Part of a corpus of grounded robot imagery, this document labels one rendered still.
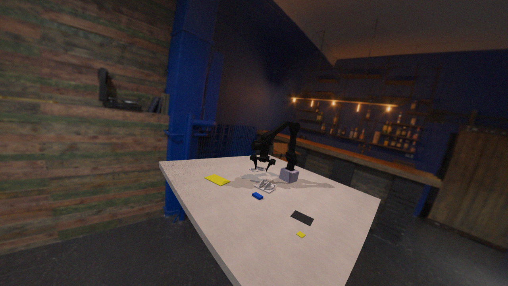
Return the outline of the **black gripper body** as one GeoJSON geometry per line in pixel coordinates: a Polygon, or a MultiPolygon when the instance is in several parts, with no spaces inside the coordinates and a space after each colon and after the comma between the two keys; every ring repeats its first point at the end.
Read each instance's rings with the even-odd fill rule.
{"type": "MultiPolygon", "coordinates": [[[[262,151],[262,150],[261,150],[261,153],[262,153],[262,154],[264,154],[264,155],[265,155],[265,154],[267,155],[267,154],[268,154],[268,151],[262,151]]],[[[256,161],[256,160],[259,160],[259,157],[256,157],[256,155],[251,155],[251,156],[250,156],[250,160],[254,160],[254,161],[256,161]]],[[[269,164],[275,165],[275,162],[276,162],[276,160],[275,160],[275,159],[270,159],[270,160],[269,160],[269,164]]]]}

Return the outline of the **blue rectangular block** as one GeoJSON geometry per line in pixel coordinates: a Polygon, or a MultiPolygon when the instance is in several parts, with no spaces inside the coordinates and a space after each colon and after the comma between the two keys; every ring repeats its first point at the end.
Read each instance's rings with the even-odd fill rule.
{"type": "Polygon", "coordinates": [[[263,196],[257,192],[252,193],[252,196],[255,197],[256,199],[259,199],[259,200],[263,199],[263,196]]]}

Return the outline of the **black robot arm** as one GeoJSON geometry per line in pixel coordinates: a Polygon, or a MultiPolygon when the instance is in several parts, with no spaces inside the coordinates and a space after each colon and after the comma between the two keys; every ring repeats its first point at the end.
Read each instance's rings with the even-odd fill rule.
{"type": "MultiPolygon", "coordinates": [[[[258,141],[254,140],[252,142],[252,150],[269,151],[269,145],[272,145],[271,141],[275,138],[275,136],[279,132],[281,132],[287,126],[289,126],[291,135],[290,135],[289,150],[285,154],[286,161],[287,161],[287,167],[285,167],[285,168],[289,171],[294,171],[294,165],[298,163],[298,161],[296,159],[296,153],[294,151],[295,145],[296,145],[297,133],[300,130],[300,124],[298,122],[283,121],[281,124],[279,124],[277,127],[272,129],[271,131],[265,132],[258,141]]],[[[270,156],[268,156],[268,154],[264,155],[261,153],[259,161],[260,162],[269,161],[269,157],[270,156]]]]}

